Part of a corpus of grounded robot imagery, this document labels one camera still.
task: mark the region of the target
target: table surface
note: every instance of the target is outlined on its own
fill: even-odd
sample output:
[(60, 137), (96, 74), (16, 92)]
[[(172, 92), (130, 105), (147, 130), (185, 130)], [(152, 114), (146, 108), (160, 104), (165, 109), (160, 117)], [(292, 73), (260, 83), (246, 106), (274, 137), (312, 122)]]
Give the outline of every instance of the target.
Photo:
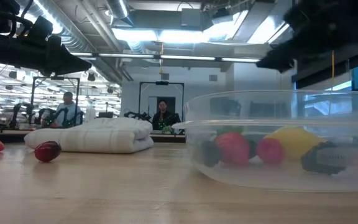
[(184, 144), (136, 154), (0, 153), (0, 223), (358, 223), (358, 193), (268, 192), (199, 173)]

